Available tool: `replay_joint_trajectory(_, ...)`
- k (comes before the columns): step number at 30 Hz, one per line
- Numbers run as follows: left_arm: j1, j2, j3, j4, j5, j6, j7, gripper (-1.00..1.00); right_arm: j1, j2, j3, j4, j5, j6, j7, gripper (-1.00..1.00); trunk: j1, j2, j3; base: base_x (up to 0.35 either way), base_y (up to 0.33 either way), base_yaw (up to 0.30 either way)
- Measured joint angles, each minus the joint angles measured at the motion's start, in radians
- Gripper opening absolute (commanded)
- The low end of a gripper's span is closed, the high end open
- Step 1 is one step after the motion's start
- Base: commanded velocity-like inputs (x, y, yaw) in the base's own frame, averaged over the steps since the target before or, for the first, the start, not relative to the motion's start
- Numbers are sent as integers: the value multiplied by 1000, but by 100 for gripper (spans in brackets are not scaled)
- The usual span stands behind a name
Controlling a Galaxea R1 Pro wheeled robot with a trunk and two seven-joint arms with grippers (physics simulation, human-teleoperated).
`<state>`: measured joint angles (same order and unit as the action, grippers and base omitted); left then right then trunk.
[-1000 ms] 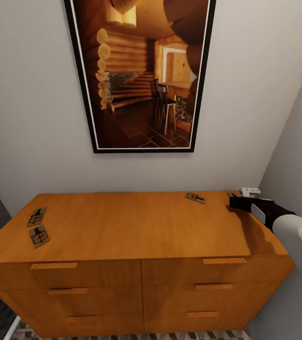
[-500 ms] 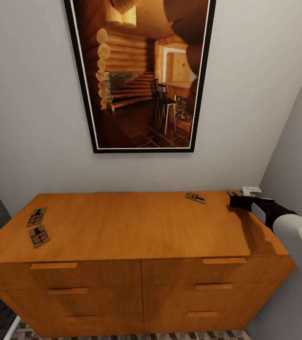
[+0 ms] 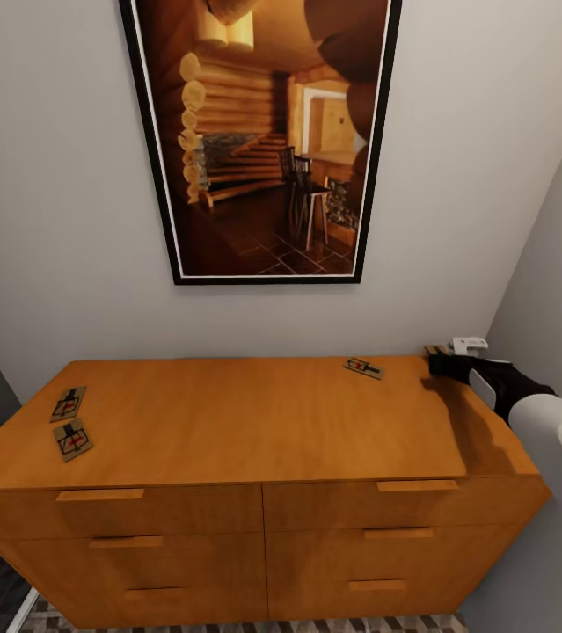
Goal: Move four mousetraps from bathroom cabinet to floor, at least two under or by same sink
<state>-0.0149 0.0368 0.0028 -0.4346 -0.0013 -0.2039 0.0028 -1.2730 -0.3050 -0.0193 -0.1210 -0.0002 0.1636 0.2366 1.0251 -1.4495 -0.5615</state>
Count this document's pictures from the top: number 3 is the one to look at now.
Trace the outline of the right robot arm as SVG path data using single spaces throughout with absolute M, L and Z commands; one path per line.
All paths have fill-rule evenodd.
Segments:
M 448 345 L 448 354 L 429 356 L 429 374 L 470 384 L 511 427 L 551 495 L 562 505 L 562 398 L 511 361 L 453 355 L 486 348 L 483 338 L 451 338 Z

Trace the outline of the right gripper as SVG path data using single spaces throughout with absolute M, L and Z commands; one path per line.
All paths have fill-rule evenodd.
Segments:
M 472 355 L 445 354 L 443 356 L 429 356 L 429 374 L 441 377 L 447 376 L 462 382 L 458 378 L 456 370 L 458 369 L 458 364 L 465 359 L 472 359 Z

